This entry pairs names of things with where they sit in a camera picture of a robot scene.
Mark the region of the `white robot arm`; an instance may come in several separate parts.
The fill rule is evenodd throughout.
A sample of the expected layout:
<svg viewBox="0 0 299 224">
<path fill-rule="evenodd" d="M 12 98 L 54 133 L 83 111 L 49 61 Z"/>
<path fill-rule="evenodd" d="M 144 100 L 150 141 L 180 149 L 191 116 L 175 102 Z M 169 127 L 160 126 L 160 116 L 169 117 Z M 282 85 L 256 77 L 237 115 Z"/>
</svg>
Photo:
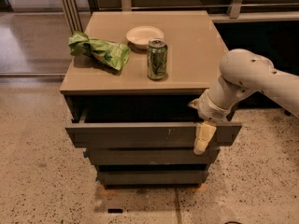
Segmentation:
<svg viewBox="0 0 299 224">
<path fill-rule="evenodd" d="M 201 155 L 238 102 L 258 91 L 299 117 L 299 76 L 277 70 L 264 56 L 232 49 L 220 62 L 220 76 L 197 99 L 188 103 L 204 120 L 196 127 L 193 152 Z"/>
</svg>

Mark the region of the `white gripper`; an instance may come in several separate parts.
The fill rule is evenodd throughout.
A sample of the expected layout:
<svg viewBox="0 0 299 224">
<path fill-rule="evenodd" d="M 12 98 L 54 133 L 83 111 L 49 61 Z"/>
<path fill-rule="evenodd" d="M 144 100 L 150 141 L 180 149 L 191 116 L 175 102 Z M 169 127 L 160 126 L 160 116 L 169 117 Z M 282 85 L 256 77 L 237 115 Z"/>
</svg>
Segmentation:
<svg viewBox="0 0 299 224">
<path fill-rule="evenodd" d="M 188 102 L 188 107 L 196 109 L 198 116 L 203 120 L 210 120 L 198 123 L 196 126 L 193 152 L 201 155 L 215 134 L 217 127 L 215 122 L 225 122 L 229 111 L 216 106 L 205 90 L 199 98 Z"/>
</svg>

